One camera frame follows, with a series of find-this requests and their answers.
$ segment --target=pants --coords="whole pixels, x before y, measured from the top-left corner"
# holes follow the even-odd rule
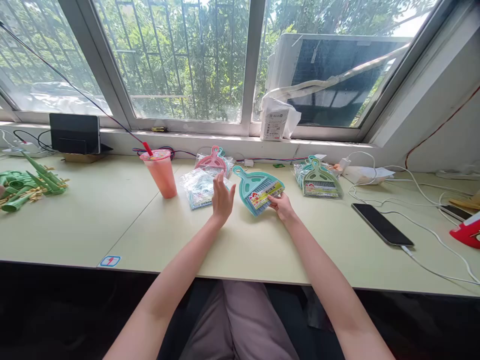
[[[215,286],[180,360],[298,360],[262,283],[222,280]]]

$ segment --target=person's right hand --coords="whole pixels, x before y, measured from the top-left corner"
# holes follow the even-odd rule
[[[297,214],[295,213],[292,204],[290,204],[290,199],[286,193],[282,192],[280,197],[268,195],[268,200],[271,201],[269,206],[276,211],[282,223],[285,224],[286,222],[297,218]]]

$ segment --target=white bag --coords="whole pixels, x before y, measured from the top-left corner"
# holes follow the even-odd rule
[[[272,97],[263,98],[260,112],[260,139],[268,141],[290,139],[301,115],[290,104]]]

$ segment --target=small label on desk edge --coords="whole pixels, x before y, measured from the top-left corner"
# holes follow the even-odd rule
[[[100,264],[98,264],[98,266],[105,268],[114,268],[117,266],[121,259],[121,256],[108,255],[105,256],[102,261],[100,261]]]

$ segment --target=cup lid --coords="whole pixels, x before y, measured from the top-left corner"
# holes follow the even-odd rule
[[[140,159],[143,161],[157,161],[157,160],[163,160],[166,159],[170,156],[170,150],[167,149],[158,149],[158,150],[152,150],[153,156],[150,156],[148,152],[144,152],[142,155],[140,155]]]

